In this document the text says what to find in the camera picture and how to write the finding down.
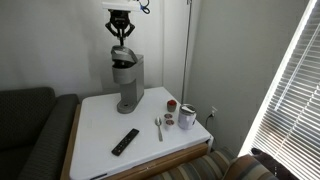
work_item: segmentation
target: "metal utensil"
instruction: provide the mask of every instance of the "metal utensil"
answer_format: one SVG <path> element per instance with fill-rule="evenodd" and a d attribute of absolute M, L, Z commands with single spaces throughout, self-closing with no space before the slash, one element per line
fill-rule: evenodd
<path fill-rule="evenodd" d="M 159 128 L 159 141 L 162 141 L 162 133 L 161 133 L 161 129 L 160 129 L 160 126 L 161 126 L 161 124 L 162 124 L 161 118 L 160 118 L 160 117 L 157 117 L 154 122 L 155 122 L 155 124 L 156 124 L 156 125 L 158 126 L 158 128 Z"/>

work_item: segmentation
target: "wall outlet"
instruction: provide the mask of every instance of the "wall outlet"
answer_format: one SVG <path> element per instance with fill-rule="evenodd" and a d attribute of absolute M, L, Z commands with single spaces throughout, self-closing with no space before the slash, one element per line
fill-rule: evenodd
<path fill-rule="evenodd" d="M 218 112 L 218 109 L 211 106 L 212 107 L 212 110 L 211 110 L 211 115 L 214 117 L 216 115 L 216 112 Z"/>

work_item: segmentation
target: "remote control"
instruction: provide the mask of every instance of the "remote control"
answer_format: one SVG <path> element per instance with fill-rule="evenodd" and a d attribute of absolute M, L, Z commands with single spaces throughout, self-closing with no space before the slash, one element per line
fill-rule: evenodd
<path fill-rule="evenodd" d="M 139 130 L 132 129 L 121 141 L 120 143 L 111 151 L 112 154 L 120 156 L 122 151 L 130 144 L 132 139 L 136 137 L 139 133 Z"/>

